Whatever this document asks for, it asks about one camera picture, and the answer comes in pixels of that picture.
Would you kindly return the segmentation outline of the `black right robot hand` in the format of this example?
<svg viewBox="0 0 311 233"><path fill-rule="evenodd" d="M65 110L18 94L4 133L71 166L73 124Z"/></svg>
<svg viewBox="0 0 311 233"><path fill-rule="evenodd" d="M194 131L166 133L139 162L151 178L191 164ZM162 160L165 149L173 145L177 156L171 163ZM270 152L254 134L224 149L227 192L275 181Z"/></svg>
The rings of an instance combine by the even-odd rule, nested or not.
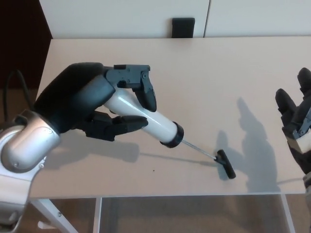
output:
<svg viewBox="0 0 311 233"><path fill-rule="evenodd" d="M283 89L276 92L275 99L289 149L302 171L308 174L311 171L311 71L302 68L297 79L303 94L298 106Z"/></svg>

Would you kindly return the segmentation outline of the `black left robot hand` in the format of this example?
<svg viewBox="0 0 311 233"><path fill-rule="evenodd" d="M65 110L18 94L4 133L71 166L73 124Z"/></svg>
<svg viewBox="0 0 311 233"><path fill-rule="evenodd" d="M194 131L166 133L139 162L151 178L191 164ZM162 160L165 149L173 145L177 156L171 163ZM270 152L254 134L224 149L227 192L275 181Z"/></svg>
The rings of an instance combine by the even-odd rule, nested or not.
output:
<svg viewBox="0 0 311 233"><path fill-rule="evenodd" d="M149 65L72 64L42 91L33 110L58 133L79 129L87 137L112 142L117 135L146 127L147 119L134 114L111 118L96 109L111 99L117 88L130 88L144 109L155 112L149 71Z"/></svg>

